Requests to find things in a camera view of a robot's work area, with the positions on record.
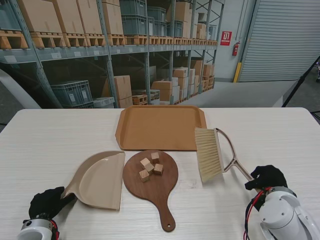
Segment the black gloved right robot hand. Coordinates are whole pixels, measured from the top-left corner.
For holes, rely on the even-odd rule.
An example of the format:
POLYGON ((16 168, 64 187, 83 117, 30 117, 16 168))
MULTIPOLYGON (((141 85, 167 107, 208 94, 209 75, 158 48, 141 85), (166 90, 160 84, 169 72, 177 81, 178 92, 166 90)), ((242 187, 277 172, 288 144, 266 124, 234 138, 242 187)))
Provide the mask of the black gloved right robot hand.
POLYGON ((268 187, 288 187, 284 174, 273 165, 257 166, 250 175, 253 180, 244 185, 248 191, 268 187))

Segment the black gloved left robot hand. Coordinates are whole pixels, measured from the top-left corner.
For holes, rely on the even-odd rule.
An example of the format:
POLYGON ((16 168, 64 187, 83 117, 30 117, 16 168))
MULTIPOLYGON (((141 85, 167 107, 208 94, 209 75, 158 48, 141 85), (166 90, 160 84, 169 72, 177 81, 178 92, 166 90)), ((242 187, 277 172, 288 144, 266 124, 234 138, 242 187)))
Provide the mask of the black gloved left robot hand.
POLYGON ((62 197, 64 191, 65 188, 59 186, 37 193, 30 202, 29 218, 53 219, 67 204, 76 198, 74 193, 62 197))

